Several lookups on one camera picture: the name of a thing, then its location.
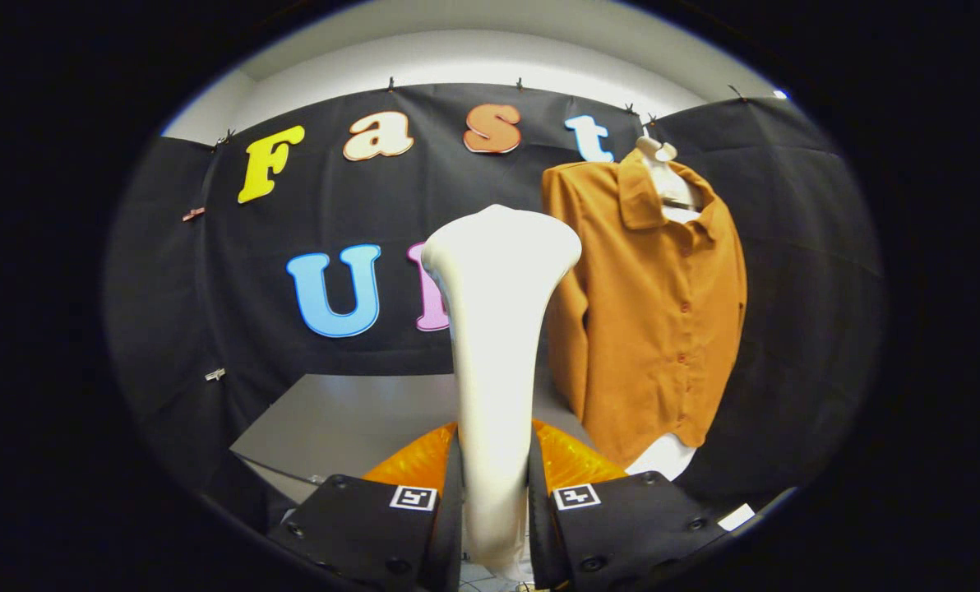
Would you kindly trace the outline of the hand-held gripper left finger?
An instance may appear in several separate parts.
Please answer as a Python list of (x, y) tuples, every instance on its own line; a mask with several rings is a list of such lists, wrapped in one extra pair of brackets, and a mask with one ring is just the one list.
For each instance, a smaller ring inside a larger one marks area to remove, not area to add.
[(329, 476), (269, 537), (332, 591), (456, 591), (463, 468), (445, 424), (363, 477)]

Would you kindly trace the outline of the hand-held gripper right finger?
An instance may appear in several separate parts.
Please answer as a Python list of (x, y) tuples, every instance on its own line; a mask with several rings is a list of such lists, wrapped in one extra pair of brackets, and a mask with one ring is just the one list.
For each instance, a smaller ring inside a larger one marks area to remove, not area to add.
[(729, 539), (711, 510), (662, 473), (626, 474), (539, 420), (527, 484), (538, 590), (645, 591)]

